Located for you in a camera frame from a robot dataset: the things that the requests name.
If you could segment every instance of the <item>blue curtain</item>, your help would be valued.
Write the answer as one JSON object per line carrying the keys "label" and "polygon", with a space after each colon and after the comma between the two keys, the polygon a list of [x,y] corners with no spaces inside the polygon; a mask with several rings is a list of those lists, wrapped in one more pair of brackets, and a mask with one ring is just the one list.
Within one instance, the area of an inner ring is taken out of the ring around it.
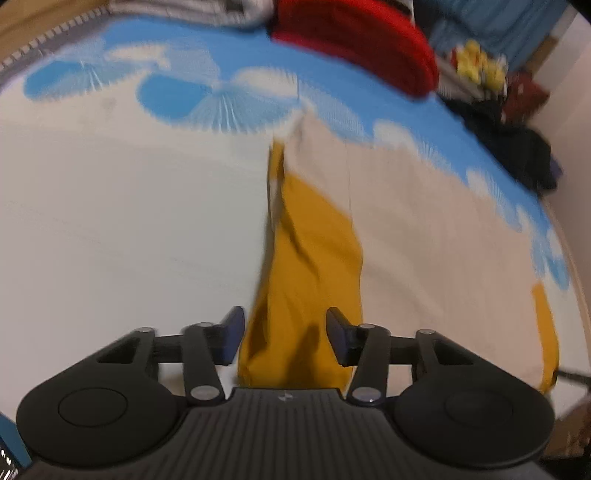
{"label": "blue curtain", "polygon": [[469,38],[492,54],[504,54],[509,69],[521,67],[550,33],[566,0],[432,0],[442,14],[429,43],[446,54]]}

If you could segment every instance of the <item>round black pad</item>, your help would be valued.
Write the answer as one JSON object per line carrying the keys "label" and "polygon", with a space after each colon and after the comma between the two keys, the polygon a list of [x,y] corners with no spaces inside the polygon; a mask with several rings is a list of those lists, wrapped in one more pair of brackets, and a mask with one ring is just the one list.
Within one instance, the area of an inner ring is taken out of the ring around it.
{"label": "round black pad", "polygon": [[125,396],[108,388],[85,388],[66,396],[58,408],[61,417],[77,427],[102,427],[127,410]]}
{"label": "round black pad", "polygon": [[394,420],[414,446],[441,462],[498,469],[538,456],[554,413],[538,391],[503,371],[462,365],[408,387]]}
{"label": "round black pad", "polygon": [[166,437],[177,416],[172,393],[138,369],[83,362],[29,392],[17,425],[39,457],[89,468],[142,455]]}

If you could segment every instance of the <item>ribbed black surface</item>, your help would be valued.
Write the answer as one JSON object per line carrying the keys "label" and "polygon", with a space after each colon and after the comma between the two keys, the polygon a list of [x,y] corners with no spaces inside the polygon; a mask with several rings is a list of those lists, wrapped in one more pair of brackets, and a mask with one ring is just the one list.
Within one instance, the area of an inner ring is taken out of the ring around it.
{"label": "ribbed black surface", "polygon": [[157,451],[125,465],[76,471],[33,464],[21,480],[551,479],[533,463],[495,472],[455,469],[408,447],[384,415],[336,390],[237,389],[194,408]]}

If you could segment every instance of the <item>dark clothing pile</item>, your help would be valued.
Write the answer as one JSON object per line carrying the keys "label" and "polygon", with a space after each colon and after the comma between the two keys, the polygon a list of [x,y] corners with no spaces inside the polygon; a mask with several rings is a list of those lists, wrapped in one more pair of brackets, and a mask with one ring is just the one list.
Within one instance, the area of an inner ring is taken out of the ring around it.
{"label": "dark clothing pile", "polygon": [[444,101],[515,180],[538,195],[556,189],[550,146],[538,133],[524,125],[502,123],[501,105],[494,100]]}

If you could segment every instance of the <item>blue fabric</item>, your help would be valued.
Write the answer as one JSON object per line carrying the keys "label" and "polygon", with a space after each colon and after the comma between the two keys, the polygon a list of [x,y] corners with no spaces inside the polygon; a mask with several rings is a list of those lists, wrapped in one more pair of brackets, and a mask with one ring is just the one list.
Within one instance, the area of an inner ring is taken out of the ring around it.
{"label": "blue fabric", "polygon": [[[157,58],[113,59],[114,52],[138,45],[158,46]],[[512,228],[521,231],[527,218],[536,272],[542,276],[548,271],[560,288],[569,286],[566,262],[551,248],[552,226],[536,197],[509,176],[436,95],[410,99],[344,61],[273,43],[264,31],[114,20],[97,36],[30,71],[24,93],[31,101],[58,102],[81,92],[94,95],[137,72],[142,78],[133,101],[158,122],[176,128],[256,134],[310,106],[349,141],[380,143],[380,125],[402,126],[435,167],[467,186],[478,176]]]}
{"label": "blue fabric", "polygon": [[565,0],[433,0],[443,18],[429,38],[440,54],[474,38],[495,55],[504,54],[509,69],[525,63],[552,30]]}
{"label": "blue fabric", "polygon": [[1,413],[0,438],[23,468],[27,468],[31,464],[31,457],[29,457],[25,444],[22,442],[21,437],[18,434],[17,426]]}

